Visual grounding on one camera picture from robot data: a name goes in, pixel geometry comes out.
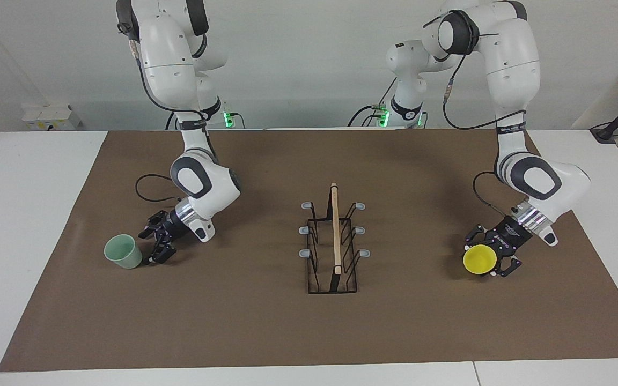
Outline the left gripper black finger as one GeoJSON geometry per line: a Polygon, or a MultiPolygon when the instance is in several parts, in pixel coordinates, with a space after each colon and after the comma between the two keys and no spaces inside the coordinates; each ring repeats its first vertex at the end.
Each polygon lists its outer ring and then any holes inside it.
{"type": "Polygon", "coordinates": [[[498,256],[495,265],[495,276],[506,278],[516,269],[522,266],[522,261],[517,256],[498,256]]]}
{"type": "Polygon", "coordinates": [[[469,250],[476,245],[485,245],[492,249],[495,248],[495,230],[486,229],[480,224],[477,224],[466,236],[464,249],[469,250]]]}

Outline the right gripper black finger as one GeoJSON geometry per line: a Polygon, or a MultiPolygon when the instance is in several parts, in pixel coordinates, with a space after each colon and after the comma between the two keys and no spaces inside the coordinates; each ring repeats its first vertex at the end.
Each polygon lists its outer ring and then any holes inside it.
{"type": "Polygon", "coordinates": [[[164,264],[172,257],[177,249],[171,243],[157,243],[149,256],[145,257],[146,264],[164,264]]]}
{"type": "Polygon", "coordinates": [[[139,233],[140,239],[147,239],[150,235],[157,232],[157,230],[164,224],[167,219],[167,212],[157,212],[147,220],[144,230],[139,233]]]}

